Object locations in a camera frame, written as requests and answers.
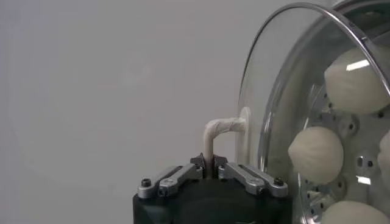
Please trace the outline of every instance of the white background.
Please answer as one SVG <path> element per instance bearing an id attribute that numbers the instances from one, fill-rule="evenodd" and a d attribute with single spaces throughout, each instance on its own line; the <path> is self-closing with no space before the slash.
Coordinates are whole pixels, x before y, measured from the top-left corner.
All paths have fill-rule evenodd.
<path id="1" fill-rule="evenodd" d="M 138 181 L 236 115 L 254 35 L 287 2 L 1 0 L 0 223 L 132 223 Z M 233 135 L 216 153 L 234 159 Z"/>

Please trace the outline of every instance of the silver metal bracket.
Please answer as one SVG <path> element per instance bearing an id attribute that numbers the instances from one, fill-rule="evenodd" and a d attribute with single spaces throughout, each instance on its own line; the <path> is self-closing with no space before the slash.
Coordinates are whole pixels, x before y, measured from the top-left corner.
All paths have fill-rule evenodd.
<path id="1" fill-rule="evenodd" d="M 267 189 L 274 197 L 282 198 L 288 195 L 288 186 L 284 181 L 273 178 L 252 166 L 227 163 L 224 167 L 219 167 L 218 170 L 219 178 L 238 180 L 250 194 L 259 195 Z"/>
<path id="2" fill-rule="evenodd" d="M 171 166 L 152 179 L 143 179 L 138 186 L 138 197 L 142 199 L 147 199 L 156 196 L 160 181 L 166 177 L 170 177 L 172 174 L 176 173 L 181 168 L 182 167 L 180 166 Z"/>
<path id="3" fill-rule="evenodd" d="M 158 187 L 158 195 L 168 197 L 178 193 L 179 187 L 189 179 L 203 179 L 203 167 L 189 163 L 172 176 L 162 179 Z"/>

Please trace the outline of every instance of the black mechanism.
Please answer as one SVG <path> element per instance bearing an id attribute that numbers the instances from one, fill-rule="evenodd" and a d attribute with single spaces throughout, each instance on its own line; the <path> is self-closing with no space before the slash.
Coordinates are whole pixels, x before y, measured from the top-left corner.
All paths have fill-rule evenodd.
<path id="1" fill-rule="evenodd" d="M 202 154 L 141 180 L 134 224 L 285 224 L 291 222 L 287 184 L 259 170 L 214 156 L 216 173 L 203 179 Z"/>

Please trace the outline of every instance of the black screw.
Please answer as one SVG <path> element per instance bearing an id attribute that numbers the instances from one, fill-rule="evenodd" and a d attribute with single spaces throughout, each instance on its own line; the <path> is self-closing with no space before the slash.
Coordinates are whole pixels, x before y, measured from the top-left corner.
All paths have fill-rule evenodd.
<path id="1" fill-rule="evenodd" d="M 150 187 L 152 185 L 152 181 L 149 178 L 142 179 L 141 186 L 142 187 Z"/>
<path id="2" fill-rule="evenodd" d="M 168 196 L 168 190 L 165 187 L 160 187 L 157 191 L 158 196 L 166 197 Z"/>
<path id="3" fill-rule="evenodd" d="M 276 185 L 276 186 L 282 186 L 282 185 L 284 185 L 284 183 L 285 182 L 279 177 L 274 179 L 274 185 Z"/>
<path id="4" fill-rule="evenodd" d="M 362 166 L 363 165 L 363 158 L 362 157 L 359 157 L 358 158 L 358 166 Z"/>

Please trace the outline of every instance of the white egg-shaped object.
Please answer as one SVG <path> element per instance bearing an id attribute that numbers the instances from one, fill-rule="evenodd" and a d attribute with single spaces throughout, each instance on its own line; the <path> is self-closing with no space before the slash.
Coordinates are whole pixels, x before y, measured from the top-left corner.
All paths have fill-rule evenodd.
<path id="1" fill-rule="evenodd" d="M 322 224 L 390 224 L 390 220 L 372 206 L 355 201 L 340 201 L 322 215 Z"/>
<path id="2" fill-rule="evenodd" d="M 309 127 L 298 133 L 288 155 L 301 176 L 317 184 L 333 181 L 344 161 L 340 139 L 324 127 Z"/>
<path id="3" fill-rule="evenodd" d="M 390 190 L 390 131 L 379 143 L 378 165 L 381 170 L 383 184 Z"/>
<path id="4" fill-rule="evenodd" d="M 390 50 L 379 47 L 390 55 Z M 334 106 L 340 110 L 368 114 L 390 104 L 380 79 L 359 49 L 340 55 L 325 71 L 327 94 Z"/>

